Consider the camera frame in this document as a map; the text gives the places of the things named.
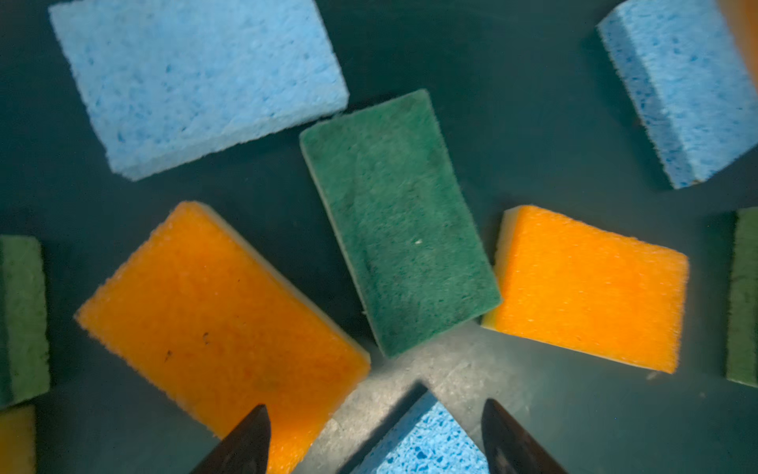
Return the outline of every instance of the yellow sponge layer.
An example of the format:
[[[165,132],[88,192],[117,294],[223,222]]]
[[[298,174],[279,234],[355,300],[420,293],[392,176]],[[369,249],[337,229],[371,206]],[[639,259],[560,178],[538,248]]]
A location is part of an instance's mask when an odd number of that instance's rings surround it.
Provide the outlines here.
[[[634,366],[678,365],[687,257],[536,206],[506,212],[486,328]]]
[[[369,370],[349,339],[209,207],[183,202],[77,321],[217,436],[256,405],[291,472]]]
[[[0,474],[36,471],[34,406],[0,413]]]
[[[758,86],[758,1],[719,0],[727,23]]]

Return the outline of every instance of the blue cellulose sponge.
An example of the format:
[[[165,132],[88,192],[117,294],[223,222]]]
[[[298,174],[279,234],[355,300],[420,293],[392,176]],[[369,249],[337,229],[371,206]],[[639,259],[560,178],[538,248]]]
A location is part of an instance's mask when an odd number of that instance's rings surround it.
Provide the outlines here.
[[[485,474],[489,469],[476,444],[427,392],[352,474],[391,472]]]
[[[347,106],[313,0],[50,7],[111,169],[138,180]]]
[[[598,30],[674,188],[758,143],[758,93],[715,0],[629,0]]]

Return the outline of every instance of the green sponge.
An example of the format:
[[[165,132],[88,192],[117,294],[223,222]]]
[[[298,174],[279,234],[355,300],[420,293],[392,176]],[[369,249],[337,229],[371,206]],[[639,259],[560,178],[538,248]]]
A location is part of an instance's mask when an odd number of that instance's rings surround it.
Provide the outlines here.
[[[737,213],[726,378],[758,387],[758,207]]]
[[[385,355],[500,304],[426,90],[316,124],[300,146]]]
[[[0,408],[50,388],[45,275],[34,237],[0,236]]]

